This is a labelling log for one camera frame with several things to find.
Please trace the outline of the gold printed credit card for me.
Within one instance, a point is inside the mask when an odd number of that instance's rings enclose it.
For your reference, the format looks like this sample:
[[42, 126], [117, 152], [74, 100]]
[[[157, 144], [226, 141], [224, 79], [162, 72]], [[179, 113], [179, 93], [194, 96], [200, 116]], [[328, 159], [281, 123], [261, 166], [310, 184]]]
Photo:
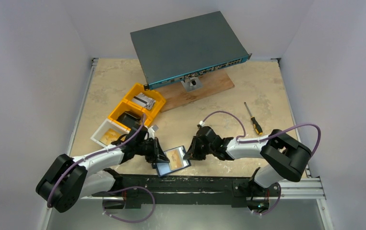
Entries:
[[172, 149], [166, 152], [169, 159], [169, 167], [171, 170], [176, 170], [184, 166], [179, 149]]

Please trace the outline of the navy blue card holder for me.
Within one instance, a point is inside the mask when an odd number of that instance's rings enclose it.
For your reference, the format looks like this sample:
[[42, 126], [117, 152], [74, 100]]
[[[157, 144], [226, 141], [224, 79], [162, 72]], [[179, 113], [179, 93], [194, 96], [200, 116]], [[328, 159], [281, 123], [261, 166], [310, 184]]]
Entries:
[[169, 162], [152, 164], [152, 168], [156, 170], [158, 177], [164, 177], [191, 166], [191, 162], [189, 160], [183, 159], [186, 155], [186, 149], [184, 146], [166, 150], [164, 153], [169, 159]]

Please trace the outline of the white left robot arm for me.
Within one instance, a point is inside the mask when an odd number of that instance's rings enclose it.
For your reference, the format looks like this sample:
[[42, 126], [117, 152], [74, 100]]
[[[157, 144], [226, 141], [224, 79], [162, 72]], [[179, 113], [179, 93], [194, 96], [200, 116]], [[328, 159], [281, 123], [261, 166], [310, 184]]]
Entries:
[[143, 156], [150, 163], [168, 163], [159, 140], [151, 129], [136, 125], [108, 146], [92, 153], [70, 157], [61, 154], [53, 161], [36, 186], [36, 193], [48, 208], [63, 213], [84, 196], [122, 191], [122, 176], [112, 169], [134, 156]]

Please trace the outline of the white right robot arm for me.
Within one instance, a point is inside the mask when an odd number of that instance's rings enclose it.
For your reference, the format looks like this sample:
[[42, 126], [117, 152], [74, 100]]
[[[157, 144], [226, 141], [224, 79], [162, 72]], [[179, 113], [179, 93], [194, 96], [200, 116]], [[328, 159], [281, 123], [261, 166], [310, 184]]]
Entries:
[[202, 161], [209, 154], [221, 161], [242, 158], [266, 160], [268, 164], [257, 169], [248, 183], [250, 192], [260, 195], [283, 179], [299, 182], [313, 152], [279, 129], [263, 136], [261, 140], [251, 138], [239, 141], [234, 137], [222, 138], [211, 127], [204, 126], [193, 136], [184, 159]]

